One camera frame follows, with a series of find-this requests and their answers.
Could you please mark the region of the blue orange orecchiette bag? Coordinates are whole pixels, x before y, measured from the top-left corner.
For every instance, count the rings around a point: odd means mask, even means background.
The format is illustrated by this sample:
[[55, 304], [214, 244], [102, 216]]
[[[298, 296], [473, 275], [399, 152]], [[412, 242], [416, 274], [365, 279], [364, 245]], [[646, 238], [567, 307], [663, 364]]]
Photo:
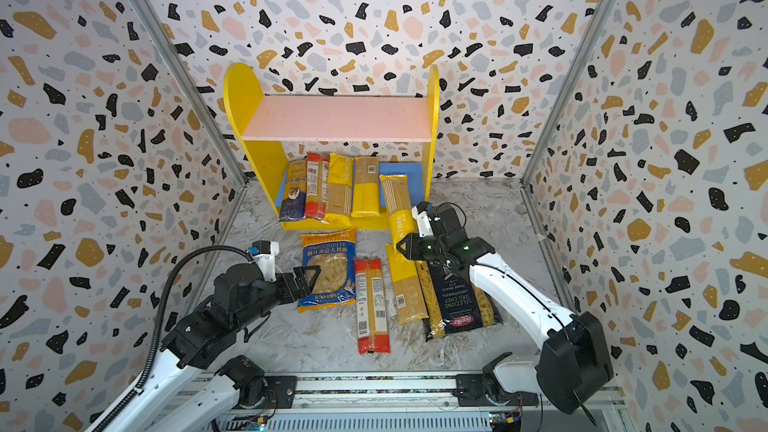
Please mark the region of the blue orange orecchiette bag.
[[298, 312], [354, 303], [356, 230], [304, 234], [301, 241], [302, 265], [319, 271], [310, 294], [298, 301]]

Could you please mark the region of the blue yellow pasta bag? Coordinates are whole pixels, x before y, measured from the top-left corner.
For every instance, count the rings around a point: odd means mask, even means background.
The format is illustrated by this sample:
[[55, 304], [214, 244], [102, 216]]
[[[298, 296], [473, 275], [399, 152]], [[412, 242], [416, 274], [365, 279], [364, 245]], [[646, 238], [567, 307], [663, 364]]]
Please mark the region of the blue yellow pasta bag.
[[296, 222], [305, 218], [306, 190], [306, 160], [302, 158], [290, 161], [278, 216], [280, 222]]

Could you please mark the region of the dark penne pasta bag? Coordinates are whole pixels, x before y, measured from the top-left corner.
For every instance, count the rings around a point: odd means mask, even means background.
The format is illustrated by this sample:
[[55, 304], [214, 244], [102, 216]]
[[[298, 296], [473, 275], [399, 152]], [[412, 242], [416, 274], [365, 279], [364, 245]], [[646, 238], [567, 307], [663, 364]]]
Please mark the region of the dark penne pasta bag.
[[448, 277], [427, 262], [417, 262], [416, 269], [428, 314], [426, 341], [503, 323], [488, 296], [458, 275]]

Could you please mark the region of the yellow spaghetti pack bottom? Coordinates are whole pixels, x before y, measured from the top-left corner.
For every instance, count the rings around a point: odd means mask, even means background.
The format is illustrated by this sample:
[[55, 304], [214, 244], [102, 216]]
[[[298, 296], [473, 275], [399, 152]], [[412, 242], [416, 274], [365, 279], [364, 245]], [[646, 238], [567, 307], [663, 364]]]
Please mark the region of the yellow spaghetti pack bottom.
[[411, 233], [417, 233], [412, 216], [412, 205], [406, 175], [381, 175], [381, 191], [384, 194], [392, 243], [397, 245]]

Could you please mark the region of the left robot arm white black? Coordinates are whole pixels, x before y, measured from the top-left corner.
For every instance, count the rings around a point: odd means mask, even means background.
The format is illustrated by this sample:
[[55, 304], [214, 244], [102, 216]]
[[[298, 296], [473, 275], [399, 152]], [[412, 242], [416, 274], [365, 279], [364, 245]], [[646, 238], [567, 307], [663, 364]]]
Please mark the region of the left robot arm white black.
[[214, 292], [165, 333], [157, 323], [139, 377], [90, 426], [93, 431], [194, 431], [238, 404], [266, 397], [262, 368], [245, 356], [229, 360], [210, 385], [176, 411], [166, 405], [216, 358], [236, 343], [238, 333], [273, 308], [308, 297], [318, 266], [289, 273], [274, 270], [274, 258], [231, 266], [214, 280]]

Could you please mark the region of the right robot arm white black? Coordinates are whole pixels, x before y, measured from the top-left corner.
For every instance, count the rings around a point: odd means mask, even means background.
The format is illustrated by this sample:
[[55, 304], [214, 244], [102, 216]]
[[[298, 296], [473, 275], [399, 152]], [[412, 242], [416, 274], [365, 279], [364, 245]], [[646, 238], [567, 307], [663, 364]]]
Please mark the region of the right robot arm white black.
[[572, 414], [614, 376], [605, 333], [590, 312], [576, 314], [532, 286], [487, 241], [469, 237], [453, 205], [421, 202], [410, 215], [416, 231], [395, 248], [446, 277], [459, 277], [488, 295], [530, 336], [539, 355], [530, 365], [502, 354], [483, 369], [484, 395], [501, 403], [536, 393]]

